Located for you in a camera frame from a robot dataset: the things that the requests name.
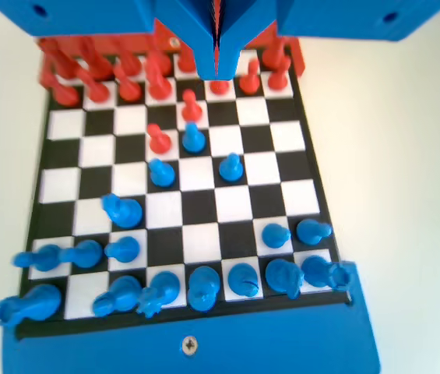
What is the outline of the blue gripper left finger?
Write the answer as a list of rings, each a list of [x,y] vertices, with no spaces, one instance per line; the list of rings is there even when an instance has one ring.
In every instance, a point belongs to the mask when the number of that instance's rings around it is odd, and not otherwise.
[[[156,18],[187,44],[203,80],[216,78],[214,1],[157,0]]]

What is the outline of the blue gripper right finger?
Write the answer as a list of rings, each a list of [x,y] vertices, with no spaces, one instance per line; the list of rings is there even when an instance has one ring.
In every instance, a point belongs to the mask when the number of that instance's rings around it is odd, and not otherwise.
[[[221,1],[218,23],[217,79],[234,77],[241,50],[276,19],[274,0]]]

